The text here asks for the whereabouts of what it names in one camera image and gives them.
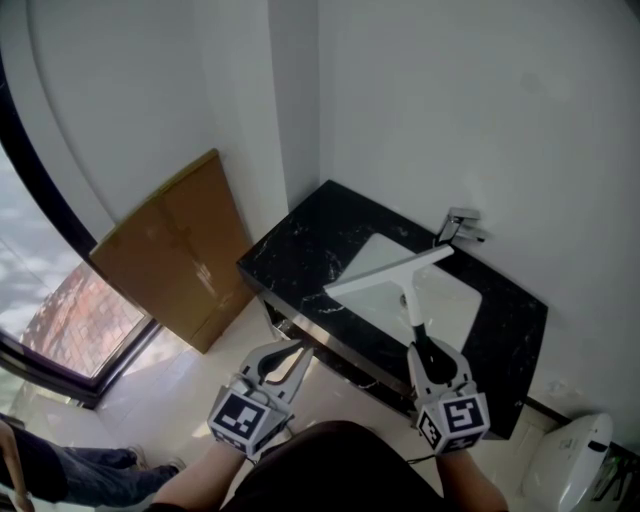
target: sink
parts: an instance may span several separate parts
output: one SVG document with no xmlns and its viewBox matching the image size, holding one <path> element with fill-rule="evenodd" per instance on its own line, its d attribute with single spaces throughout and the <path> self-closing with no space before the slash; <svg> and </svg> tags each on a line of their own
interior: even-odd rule
<svg viewBox="0 0 640 512">
<path fill-rule="evenodd" d="M 415 253 L 386 236 L 375 233 L 349 263 L 341 280 L 394 263 Z M 418 270 L 413 285 L 427 334 L 462 350 L 482 302 L 477 290 L 434 265 Z M 334 300 L 370 324 L 409 346 L 413 330 L 403 305 L 402 289 L 395 283 L 383 283 L 336 297 Z"/>
</svg>

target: shoe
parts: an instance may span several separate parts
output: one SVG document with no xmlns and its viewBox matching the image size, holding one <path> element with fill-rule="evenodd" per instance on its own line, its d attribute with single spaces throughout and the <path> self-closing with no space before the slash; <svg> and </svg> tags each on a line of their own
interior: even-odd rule
<svg viewBox="0 0 640 512">
<path fill-rule="evenodd" d="M 149 469 L 149 464 L 147 464 L 147 458 L 144 456 L 144 450 L 142 449 L 142 446 L 140 446 L 139 444 L 134 444 L 133 446 L 128 446 L 126 449 L 130 452 L 133 452 L 133 454 L 136 456 L 135 467 L 138 471 L 146 471 L 147 469 Z"/>
<path fill-rule="evenodd" d="M 166 465 L 171 466 L 172 468 L 176 468 L 178 473 L 180 473 L 180 471 L 184 471 L 187 468 L 187 465 L 180 457 L 173 457 L 172 459 L 169 459 Z"/>
</svg>

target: toilet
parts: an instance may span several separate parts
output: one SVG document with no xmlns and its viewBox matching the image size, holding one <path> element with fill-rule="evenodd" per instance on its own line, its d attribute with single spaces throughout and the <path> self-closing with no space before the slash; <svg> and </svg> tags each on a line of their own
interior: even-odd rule
<svg viewBox="0 0 640 512">
<path fill-rule="evenodd" d="M 579 418 L 542 438 L 522 482 L 529 505 L 569 512 L 593 483 L 613 435 L 608 414 Z"/>
</svg>

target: cardboard box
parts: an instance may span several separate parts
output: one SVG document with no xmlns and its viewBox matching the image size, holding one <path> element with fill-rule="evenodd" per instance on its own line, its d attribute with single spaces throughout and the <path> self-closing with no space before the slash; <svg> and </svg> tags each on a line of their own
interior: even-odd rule
<svg viewBox="0 0 640 512">
<path fill-rule="evenodd" d="M 129 300 L 204 353 L 253 296 L 235 266 L 250 246 L 212 150 L 150 196 L 91 259 Z"/>
</svg>

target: black shirt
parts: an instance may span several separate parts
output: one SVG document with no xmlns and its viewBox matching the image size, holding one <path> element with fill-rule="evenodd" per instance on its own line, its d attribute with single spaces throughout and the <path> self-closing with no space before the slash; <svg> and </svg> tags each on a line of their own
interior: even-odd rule
<svg viewBox="0 0 640 512">
<path fill-rule="evenodd" d="M 27 490 L 41 500 L 56 502 L 64 499 L 68 493 L 67 479 L 49 443 L 26 430 L 11 424 L 9 426 L 16 438 Z M 9 470 L 1 457 L 0 482 L 13 489 Z"/>
<path fill-rule="evenodd" d="M 349 422 L 321 423 L 265 453 L 224 512 L 452 509 L 393 449 Z M 154 504 L 147 512 L 179 512 Z"/>
</svg>

